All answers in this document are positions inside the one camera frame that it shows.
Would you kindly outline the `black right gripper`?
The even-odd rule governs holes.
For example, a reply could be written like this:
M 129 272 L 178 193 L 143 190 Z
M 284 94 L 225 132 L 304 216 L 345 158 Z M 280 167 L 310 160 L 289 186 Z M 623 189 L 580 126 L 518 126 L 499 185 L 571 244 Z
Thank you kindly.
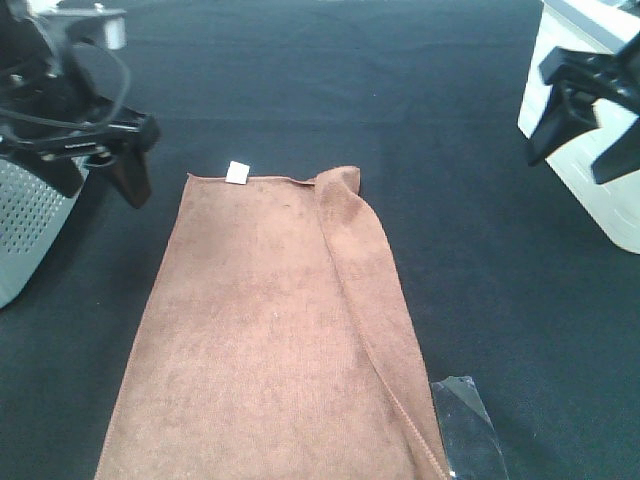
M 551 88 L 545 109 L 527 143 L 529 166 L 546 160 L 560 147 L 599 127 L 593 105 L 600 99 L 639 112 L 639 37 L 613 54 L 555 47 L 539 64 Z M 639 170 L 639 121 L 591 165 L 603 185 Z

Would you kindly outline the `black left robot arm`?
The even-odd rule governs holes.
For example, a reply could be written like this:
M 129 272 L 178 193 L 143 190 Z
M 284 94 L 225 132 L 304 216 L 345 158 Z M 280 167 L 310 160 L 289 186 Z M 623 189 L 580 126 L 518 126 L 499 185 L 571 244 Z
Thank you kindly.
M 2 2 L 1 157 L 67 198 L 84 184 L 82 167 L 95 171 L 140 208 L 151 195 L 146 155 L 160 129 L 125 104 L 131 72 L 116 54 L 126 44 L 124 17 L 100 5 L 36 10 L 29 1 Z M 78 45 L 115 62 L 115 98 L 98 93 Z

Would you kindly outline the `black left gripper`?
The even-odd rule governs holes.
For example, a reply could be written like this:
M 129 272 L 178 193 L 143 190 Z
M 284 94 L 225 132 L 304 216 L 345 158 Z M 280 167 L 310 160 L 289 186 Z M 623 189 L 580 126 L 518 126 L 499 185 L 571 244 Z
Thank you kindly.
M 118 96 L 109 99 L 79 63 L 78 45 L 1 44 L 1 157 L 73 198 L 84 178 L 70 158 L 94 149 L 89 163 L 108 165 L 111 185 L 139 209 L 151 196 L 146 156 L 159 139 L 159 127 L 150 115 L 125 105 L 131 84 L 127 65 L 106 48 L 87 44 L 120 73 Z

